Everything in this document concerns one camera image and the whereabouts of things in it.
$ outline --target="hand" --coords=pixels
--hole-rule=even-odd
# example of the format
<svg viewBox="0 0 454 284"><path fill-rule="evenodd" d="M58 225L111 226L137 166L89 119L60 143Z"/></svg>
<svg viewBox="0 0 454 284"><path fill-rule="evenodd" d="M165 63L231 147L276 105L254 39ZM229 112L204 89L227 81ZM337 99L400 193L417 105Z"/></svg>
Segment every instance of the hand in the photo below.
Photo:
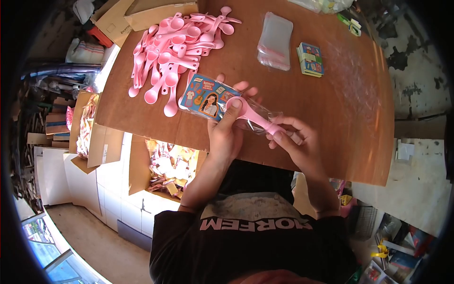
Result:
<svg viewBox="0 0 454 284"><path fill-rule="evenodd" d="M219 82L224 82L225 75L219 74L216 78ZM233 88L242 92L249 86L249 83L242 81L233 85ZM252 97L258 93L256 87L252 87L243 93L244 97ZM221 162L231 163L240 152L243 144L243 130L232 127L241 110L240 100L234 100L227 109L221 121L208 120L208 136L210 137L210 156Z"/></svg>
<svg viewBox="0 0 454 284"><path fill-rule="evenodd" d="M296 132L282 133L278 131L273 135L267 134L271 140L269 147L274 149L281 146L290 155L291 160L304 173L309 180L328 180L328 177L321 163L318 135L315 130L307 124L294 117L278 116L272 119L275 124L291 125Z"/></svg>

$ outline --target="blue printed card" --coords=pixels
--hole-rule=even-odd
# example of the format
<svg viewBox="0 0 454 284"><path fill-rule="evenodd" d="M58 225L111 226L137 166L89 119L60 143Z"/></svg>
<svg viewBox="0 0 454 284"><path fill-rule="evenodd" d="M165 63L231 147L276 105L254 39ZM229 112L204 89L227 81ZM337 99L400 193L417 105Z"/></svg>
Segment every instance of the blue printed card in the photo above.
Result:
<svg viewBox="0 0 454 284"><path fill-rule="evenodd" d="M181 106L193 114L220 121L226 102L233 96L241 94L223 83L195 74L184 92Z"/></svg>

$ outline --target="illustration of woman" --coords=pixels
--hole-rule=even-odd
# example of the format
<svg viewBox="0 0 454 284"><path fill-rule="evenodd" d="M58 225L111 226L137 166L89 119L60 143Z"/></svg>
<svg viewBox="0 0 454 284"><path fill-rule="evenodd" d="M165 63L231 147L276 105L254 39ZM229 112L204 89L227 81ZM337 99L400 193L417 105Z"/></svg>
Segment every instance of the illustration of woman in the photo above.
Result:
<svg viewBox="0 0 454 284"><path fill-rule="evenodd" d="M200 110L208 115L216 116L217 113L217 96L216 94L210 94L204 101Z"/></svg>

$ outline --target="pile of pink spoons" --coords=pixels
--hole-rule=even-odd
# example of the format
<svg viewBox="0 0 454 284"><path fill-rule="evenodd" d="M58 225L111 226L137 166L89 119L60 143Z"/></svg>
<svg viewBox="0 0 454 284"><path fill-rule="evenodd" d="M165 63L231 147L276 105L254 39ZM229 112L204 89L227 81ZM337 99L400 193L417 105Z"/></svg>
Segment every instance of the pile of pink spoons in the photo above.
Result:
<svg viewBox="0 0 454 284"><path fill-rule="evenodd" d="M197 73L201 56L208 56L211 49L224 46L221 31L231 35L235 30L228 22L241 23L227 17L231 11L230 7L222 7L218 17L206 14L182 17L181 13L176 13L174 17L163 19L159 26L153 25L144 31L133 51L133 85L129 96L137 96L151 73L153 87L145 92L145 101L154 104L160 90L163 95L170 93L164 114L174 116L178 110L175 96L180 74L189 69L189 82Z"/></svg>

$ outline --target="person's right hand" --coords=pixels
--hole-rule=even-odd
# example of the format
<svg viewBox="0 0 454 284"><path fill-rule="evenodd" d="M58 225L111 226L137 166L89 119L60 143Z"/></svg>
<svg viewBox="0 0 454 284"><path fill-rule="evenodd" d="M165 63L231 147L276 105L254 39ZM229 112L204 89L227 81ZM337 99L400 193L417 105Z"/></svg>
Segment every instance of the person's right hand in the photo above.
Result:
<svg viewBox="0 0 454 284"><path fill-rule="evenodd" d="M273 135L267 134L271 140L271 149L281 146L290 155L291 160L300 168L307 180L328 180L323 169L318 143L318 135L315 130L294 117L278 116L271 120L275 124L291 125L296 132L287 135L278 131Z"/></svg>

